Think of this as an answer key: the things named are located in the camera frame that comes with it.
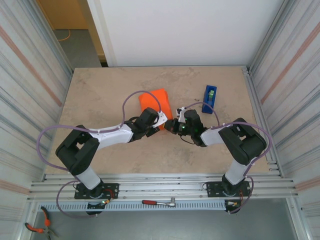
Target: red-handled pliers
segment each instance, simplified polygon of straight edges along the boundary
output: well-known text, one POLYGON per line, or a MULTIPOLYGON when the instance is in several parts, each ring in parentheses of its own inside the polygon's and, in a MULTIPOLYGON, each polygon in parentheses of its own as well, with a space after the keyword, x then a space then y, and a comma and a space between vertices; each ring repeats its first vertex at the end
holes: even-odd
POLYGON ((51 221, 49 219, 49 213, 48 213, 47 209, 44 206, 42 206, 41 210, 44 213, 44 225, 45 225, 45 228, 34 228, 33 226, 31 226, 27 222, 24 224, 25 227, 28 230, 30 230, 31 232, 35 232, 35 233, 39 233, 39 234, 45 234, 46 237, 48 238, 48 240, 51 240, 50 234, 53 234, 58 238, 58 235, 49 228, 49 226, 51 225, 51 221))

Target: orange cloth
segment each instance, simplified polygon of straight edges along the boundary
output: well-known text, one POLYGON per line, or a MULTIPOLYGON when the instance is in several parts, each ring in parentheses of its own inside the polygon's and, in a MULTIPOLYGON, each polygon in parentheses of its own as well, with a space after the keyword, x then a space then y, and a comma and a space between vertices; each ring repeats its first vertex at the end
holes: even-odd
MULTIPOLYGON (((154 91, 151 91, 151 93, 159 100, 161 105, 162 112, 166 115, 168 120, 174 119, 171 112, 171 107, 169 103, 169 98, 166 90, 164 88, 157 89, 154 91)), ((148 93, 141 94, 139 96, 139 101, 141 105, 141 111, 145 110, 146 108, 152 108, 159 112, 159 106, 157 101, 154 99, 153 96, 151 96, 148 93)), ((164 129, 164 125, 159 126, 159 128, 162 130, 164 129)))

